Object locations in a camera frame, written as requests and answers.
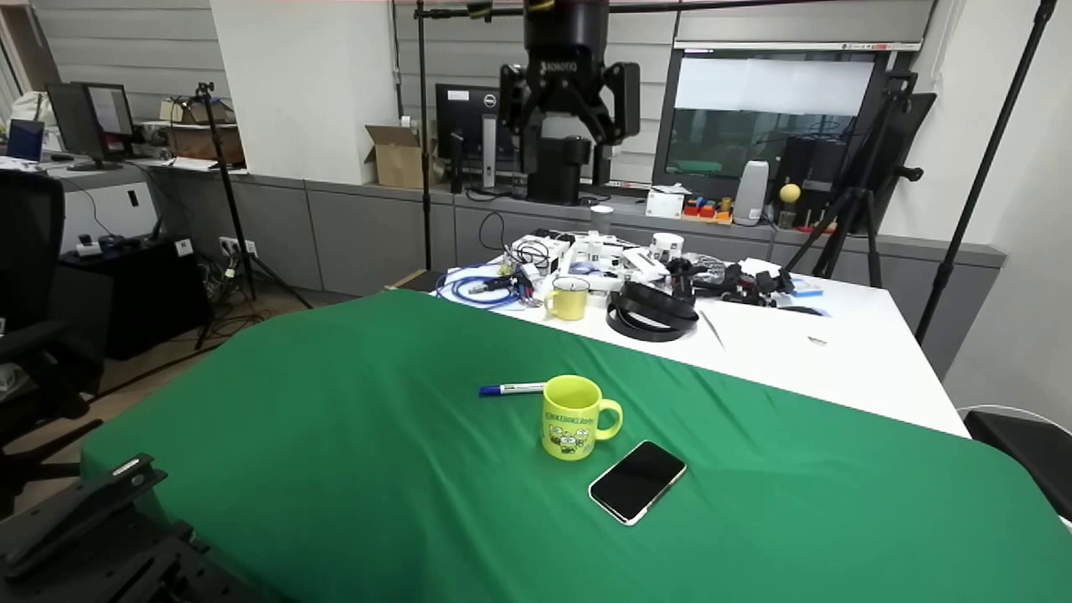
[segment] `green tablecloth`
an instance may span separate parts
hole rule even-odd
[[[590,374],[627,430],[554,461]],[[587,481],[640,439],[690,475],[637,525]],[[1072,599],[1072,540],[1005,456],[426,293],[276,317],[83,444],[150,452],[172,518],[285,599]]]

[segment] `phone screen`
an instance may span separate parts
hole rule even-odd
[[[632,525],[684,475],[684,461],[654,441],[640,441],[590,485],[590,494]]]

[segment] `desk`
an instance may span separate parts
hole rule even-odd
[[[554,461],[539,398],[593,374],[627,430]],[[690,475],[622,528],[587,481],[640,439]],[[1072,540],[1005,456],[535,327],[376,293],[242,331],[96,430],[88,473],[156,460],[162,512],[283,599],[1072,599]]]
[[[697,320],[681,342],[637,342],[618,336],[603,317],[608,299],[593,299],[583,320],[556,320],[545,317],[543,307],[527,305],[498,311],[967,439],[963,416],[887,290],[825,279],[796,280],[825,290],[801,305],[821,307],[829,317],[697,301],[697,311],[713,320],[720,338],[707,320]]]

